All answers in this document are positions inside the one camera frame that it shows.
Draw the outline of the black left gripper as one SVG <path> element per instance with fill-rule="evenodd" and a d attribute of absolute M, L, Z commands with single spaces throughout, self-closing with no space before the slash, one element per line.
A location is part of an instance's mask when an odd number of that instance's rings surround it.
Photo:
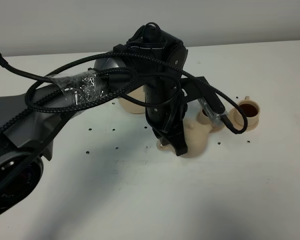
<path fill-rule="evenodd" d="M 150 79 L 144 86 L 146 120 L 161 146 L 171 145 L 175 155 L 188 152 L 183 118 L 188 109 L 180 79 Z"/>

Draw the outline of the black and grey left robot arm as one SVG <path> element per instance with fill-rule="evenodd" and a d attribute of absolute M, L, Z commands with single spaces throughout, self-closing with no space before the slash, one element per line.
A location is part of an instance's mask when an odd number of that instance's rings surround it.
<path fill-rule="evenodd" d="M 24 200 L 50 160 L 53 141 L 67 122 L 87 109 L 115 98 L 130 98 L 144 88 L 146 120 L 160 140 L 185 153 L 182 69 L 184 43 L 150 22 L 126 44 L 68 63 L 46 76 L 12 67 L 0 53 L 0 65 L 34 80 L 25 94 L 0 97 L 0 215 Z"/>

